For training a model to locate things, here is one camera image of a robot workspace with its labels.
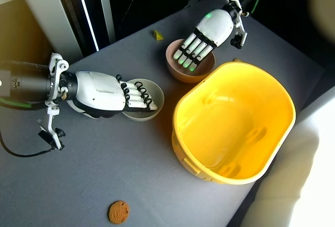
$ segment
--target robotic hand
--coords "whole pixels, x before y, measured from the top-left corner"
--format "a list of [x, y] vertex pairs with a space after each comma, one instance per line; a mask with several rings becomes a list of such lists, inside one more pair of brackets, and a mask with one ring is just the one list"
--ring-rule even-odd
[[63, 148], [61, 129], [53, 129], [54, 116], [59, 115], [59, 102], [66, 100], [71, 108], [90, 118], [109, 118], [121, 111], [151, 112], [157, 110], [141, 82], [121, 81], [121, 76], [90, 71], [67, 72], [69, 64], [53, 53], [49, 66], [11, 63], [0, 67], [0, 97], [18, 101], [43, 101], [47, 114], [38, 120], [39, 133], [52, 148]]
[[[234, 27], [237, 31], [230, 41], [231, 45], [241, 49], [245, 43], [248, 33], [243, 27], [241, 15], [247, 17], [249, 13], [243, 12], [239, 0], [224, 1], [227, 4], [222, 9], [208, 13], [173, 55], [179, 65], [191, 72], [213, 49], [228, 39]], [[243, 0], [243, 5], [247, 6], [251, 1], [253, 0]]]

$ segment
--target yellow bin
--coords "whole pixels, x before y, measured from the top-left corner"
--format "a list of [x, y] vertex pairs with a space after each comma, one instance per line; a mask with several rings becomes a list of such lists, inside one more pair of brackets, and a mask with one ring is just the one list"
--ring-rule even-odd
[[273, 76], [247, 63], [225, 63], [177, 104], [173, 150], [203, 180], [251, 183], [265, 173], [295, 117]]

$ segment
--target gray tabletop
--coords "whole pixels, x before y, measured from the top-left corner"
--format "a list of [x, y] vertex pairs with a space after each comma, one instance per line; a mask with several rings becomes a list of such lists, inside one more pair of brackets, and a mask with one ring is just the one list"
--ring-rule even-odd
[[[116, 200], [129, 203], [123, 226], [225, 226], [252, 184], [219, 185], [185, 170], [171, 146], [172, 113], [194, 85], [175, 80], [165, 63], [165, 49], [187, 37], [221, 0], [203, 0], [73, 64], [124, 80], [148, 78], [165, 93], [160, 114], [148, 122], [122, 114], [93, 120], [61, 104], [54, 127], [63, 129], [65, 148], [34, 158], [17, 158], [0, 149], [1, 226], [110, 226], [107, 210]], [[238, 57], [275, 76], [290, 93], [297, 111], [323, 69], [252, 18], [243, 49], [229, 43], [215, 50], [217, 66]], [[152, 30], [164, 36], [155, 41]], [[44, 111], [0, 108], [0, 128], [7, 145], [28, 154], [47, 149], [37, 136]]]

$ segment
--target led light strip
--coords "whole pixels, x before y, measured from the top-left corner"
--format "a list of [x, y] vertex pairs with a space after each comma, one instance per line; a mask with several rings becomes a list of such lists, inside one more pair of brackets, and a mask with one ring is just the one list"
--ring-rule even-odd
[[81, 1], [82, 1], [82, 5], [84, 7], [84, 11], [85, 11], [85, 15], [86, 15], [88, 26], [90, 27], [90, 31], [91, 31], [92, 38], [93, 38], [93, 41], [94, 41], [95, 49], [96, 49], [96, 51], [99, 51], [99, 47], [98, 47], [98, 44], [96, 42], [94, 31], [93, 31], [93, 28], [92, 28], [91, 20], [90, 20], [90, 17], [88, 15], [88, 12], [87, 12], [85, 0], [81, 0]]

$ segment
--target cookie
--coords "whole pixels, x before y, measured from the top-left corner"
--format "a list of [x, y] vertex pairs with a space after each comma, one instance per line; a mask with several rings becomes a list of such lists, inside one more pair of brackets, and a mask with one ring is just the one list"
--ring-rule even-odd
[[116, 201], [108, 210], [108, 218], [111, 223], [120, 224], [128, 219], [130, 207], [126, 202]]

